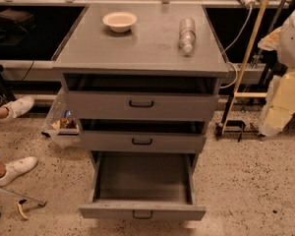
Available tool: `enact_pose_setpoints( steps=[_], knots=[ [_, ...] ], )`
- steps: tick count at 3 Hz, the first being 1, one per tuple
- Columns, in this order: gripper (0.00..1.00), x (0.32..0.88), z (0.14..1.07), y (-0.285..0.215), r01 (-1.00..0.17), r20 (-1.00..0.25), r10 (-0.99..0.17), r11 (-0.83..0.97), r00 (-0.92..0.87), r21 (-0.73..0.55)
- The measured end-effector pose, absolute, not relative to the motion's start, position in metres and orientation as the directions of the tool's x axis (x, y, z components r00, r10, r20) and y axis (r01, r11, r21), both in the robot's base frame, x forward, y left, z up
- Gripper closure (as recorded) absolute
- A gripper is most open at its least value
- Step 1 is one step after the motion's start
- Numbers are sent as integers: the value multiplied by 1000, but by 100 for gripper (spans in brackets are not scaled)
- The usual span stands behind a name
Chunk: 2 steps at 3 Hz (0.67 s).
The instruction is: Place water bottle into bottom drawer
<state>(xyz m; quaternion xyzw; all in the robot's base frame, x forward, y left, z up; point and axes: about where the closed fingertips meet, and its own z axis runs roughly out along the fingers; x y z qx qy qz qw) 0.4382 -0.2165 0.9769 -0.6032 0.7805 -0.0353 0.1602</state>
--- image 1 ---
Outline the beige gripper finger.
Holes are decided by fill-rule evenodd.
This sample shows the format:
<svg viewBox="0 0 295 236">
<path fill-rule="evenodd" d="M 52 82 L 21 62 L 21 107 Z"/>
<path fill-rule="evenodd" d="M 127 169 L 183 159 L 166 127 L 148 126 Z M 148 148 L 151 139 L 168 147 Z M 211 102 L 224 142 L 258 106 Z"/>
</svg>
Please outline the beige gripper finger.
<svg viewBox="0 0 295 236">
<path fill-rule="evenodd" d="M 274 76 L 265 97 L 259 132 L 272 137 L 282 132 L 295 114 L 295 70 Z"/>
</svg>

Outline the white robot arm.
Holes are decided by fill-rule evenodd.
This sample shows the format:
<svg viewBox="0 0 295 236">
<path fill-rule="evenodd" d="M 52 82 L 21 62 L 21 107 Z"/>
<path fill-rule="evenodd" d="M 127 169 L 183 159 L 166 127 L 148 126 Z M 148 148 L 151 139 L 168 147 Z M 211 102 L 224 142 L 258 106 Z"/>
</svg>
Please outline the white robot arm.
<svg viewBox="0 0 295 236">
<path fill-rule="evenodd" d="M 295 114 L 295 10 L 258 47 L 275 50 L 278 62 L 287 67 L 283 76 L 274 76 L 269 83 L 260 117 L 259 132 L 271 137 L 282 132 Z"/>
</svg>

